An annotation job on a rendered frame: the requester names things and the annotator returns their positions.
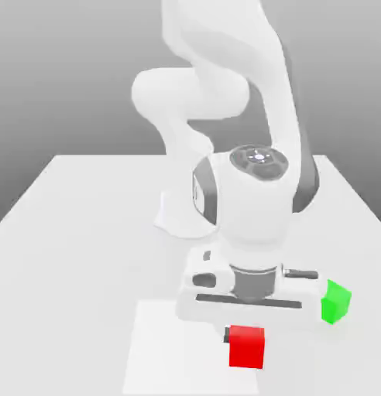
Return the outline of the small red cube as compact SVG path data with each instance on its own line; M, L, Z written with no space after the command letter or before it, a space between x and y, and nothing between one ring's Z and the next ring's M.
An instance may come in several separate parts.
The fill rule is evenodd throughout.
M228 365L230 367L263 369L265 352L265 330L263 328L230 326L228 344Z

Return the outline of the small green cube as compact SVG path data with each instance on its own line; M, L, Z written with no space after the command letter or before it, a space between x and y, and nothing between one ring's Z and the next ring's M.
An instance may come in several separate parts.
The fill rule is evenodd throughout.
M334 325L348 313L352 292L331 279L327 280L327 288L321 298L321 319Z

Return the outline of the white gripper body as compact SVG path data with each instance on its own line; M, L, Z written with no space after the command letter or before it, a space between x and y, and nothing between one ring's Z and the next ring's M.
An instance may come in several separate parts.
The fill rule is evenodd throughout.
M321 321L323 283L319 279L281 278L270 297L254 304L232 294L183 290L176 314L185 321L273 329L312 329Z

